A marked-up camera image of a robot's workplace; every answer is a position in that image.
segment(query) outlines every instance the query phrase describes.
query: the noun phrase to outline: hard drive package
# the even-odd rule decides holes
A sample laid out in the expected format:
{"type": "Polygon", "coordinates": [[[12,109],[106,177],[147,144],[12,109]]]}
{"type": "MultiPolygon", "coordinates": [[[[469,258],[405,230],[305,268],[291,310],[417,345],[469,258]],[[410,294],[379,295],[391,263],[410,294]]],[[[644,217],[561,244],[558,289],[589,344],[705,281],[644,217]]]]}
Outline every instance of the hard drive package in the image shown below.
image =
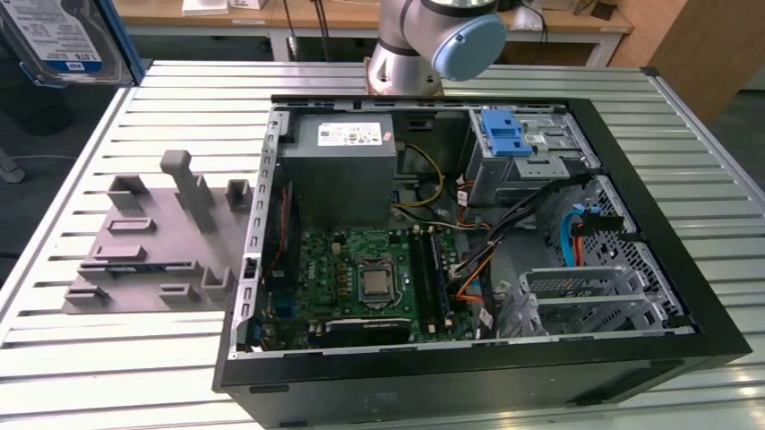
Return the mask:
{"type": "Polygon", "coordinates": [[[36,84],[140,82],[140,59],[110,0],[0,0],[0,16],[36,84]]]}

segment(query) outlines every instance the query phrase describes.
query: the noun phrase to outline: wire bundle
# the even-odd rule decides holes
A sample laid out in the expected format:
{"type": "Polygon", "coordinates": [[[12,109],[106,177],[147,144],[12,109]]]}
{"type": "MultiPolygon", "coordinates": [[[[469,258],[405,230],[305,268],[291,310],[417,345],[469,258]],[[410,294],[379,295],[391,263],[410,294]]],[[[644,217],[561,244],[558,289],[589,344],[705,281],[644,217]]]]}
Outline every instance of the wire bundle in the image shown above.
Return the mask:
{"type": "Polygon", "coordinates": [[[325,61],[330,61],[330,26],[326,23],[325,0],[314,0],[315,16],[319,20],[322,32],[322,48],[325,49],[325,61]]]}

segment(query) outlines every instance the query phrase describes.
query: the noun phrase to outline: table leg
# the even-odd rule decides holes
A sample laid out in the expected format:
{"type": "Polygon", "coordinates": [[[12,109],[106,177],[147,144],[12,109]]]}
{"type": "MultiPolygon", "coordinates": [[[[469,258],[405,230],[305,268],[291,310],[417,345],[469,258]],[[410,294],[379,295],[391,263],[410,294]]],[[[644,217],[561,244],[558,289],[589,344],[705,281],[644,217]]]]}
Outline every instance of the table leg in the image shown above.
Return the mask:
{"type": "Polygon", "coordinates": [[[287,38],[290,31],[287,29],[269,29],[269,39],[271,40],[271,52],[274,53],[274,61],[291,61],[290,59],[290,45],[287,38]]]}
{"type": "Polygon", "coordinates": [[[0,150],[0,179],[10,184],[18,184],[24,180],[24,170],[16,162],[8,157],[8,154],[0,150]]]}
{"type": "Polygon", "coordinates": [[[622,40],[621,33],[609,33],[602,35],[598,45],[593,48],[593,52],[589,54],[586,67],[606,67],[609,65],[613,53],[620,46],[620,40],[622,40]]]}

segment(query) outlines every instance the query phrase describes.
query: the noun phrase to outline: wooden desk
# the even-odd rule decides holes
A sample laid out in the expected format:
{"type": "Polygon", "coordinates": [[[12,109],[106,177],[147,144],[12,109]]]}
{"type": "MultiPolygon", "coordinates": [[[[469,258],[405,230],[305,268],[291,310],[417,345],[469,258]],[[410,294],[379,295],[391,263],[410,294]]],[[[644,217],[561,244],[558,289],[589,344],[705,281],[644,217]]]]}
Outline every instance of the wooden desk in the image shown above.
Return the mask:
{"type": "MultiPolygon", "coordinates": [[[[363,0],[325,0],[326,21],[331,29],[377,29],[379,8],[377,4],[365,4],[363,0]]],[[[271,25],[274,27],[287,27],[287,14],[282,1],[271,1],[274,14],[271,15],[271,25]]],[[[310,0],[287,0],[291,13],[291,22],[295,27],[317,29],[319,27],[315,17],[314,4],[310,0]]],[[[604,21],[589,15],[574,15],[566,11],[544,12],[548,29],[552,33],[601,33],[616,32],[629,33],[633,24],[628,22],[617,12],[610,21],[604,21]]],[[[513,11],[500,14],[502,21],[510,27],[516,21],[513,11]]]]}
{"type": "MultiPolygon", "coordinates": [[[[271,39],[274,59],[290,60],[287,14],[282,0],[269,0],[261,10],[233,9],[226,15],[183,16],[182,0],[114,0],[131,34],[194,36],[267,36],[271,39]]],[[[330,37],[377,39],[377,4],[325,0],[330,37]]],[[[321,37],[314,4],[310,0],[287,0],[295,34],[321,37]]],[[[508,26],[513,25],[513,12],[501,14],[508,26]]],[[[605,67],[620,44],[622,35],[633,25],[616,13],[610,21],[565,11],[544,11],[549,28],[549,41],[554,43],[589,43],[596,48],[588,59],[589,67],[605,67]]],[[[509,41],[537,42],[540,31],[509,31],[509,41]]]]}
{"type": "Polygon", "coordinates": [[[225,15],[183,16],[183,0],[114,0],[128,32],[158,36],[267,36],[279,3],[271,0],[259,10],[231,8],[225,15]]]}

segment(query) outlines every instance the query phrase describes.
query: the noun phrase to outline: metal slatted table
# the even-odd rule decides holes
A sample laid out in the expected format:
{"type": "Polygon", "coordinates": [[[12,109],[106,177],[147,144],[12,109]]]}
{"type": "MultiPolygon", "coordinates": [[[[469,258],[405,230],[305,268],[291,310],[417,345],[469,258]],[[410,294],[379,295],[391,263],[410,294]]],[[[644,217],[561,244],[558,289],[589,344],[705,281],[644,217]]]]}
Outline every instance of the metal slatted table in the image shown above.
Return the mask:
{"type": "MultiPolygon", "coordinates": [[[[142,87],[118,92],[0,293],[3,429],[254,428],[211,391],[222,312],[71,316],[63,293],[115,175],[172,186],[159,159],[186,149],[211,186],[255,183],[270,95],[363,91],[361,64],[156,62],[142,87]]],[[[594,101],[755,353],[620,405],[377,427],[763,428],[765,199],[666,84],[637,70],[496,67],[446,93],[594,101]]]]}

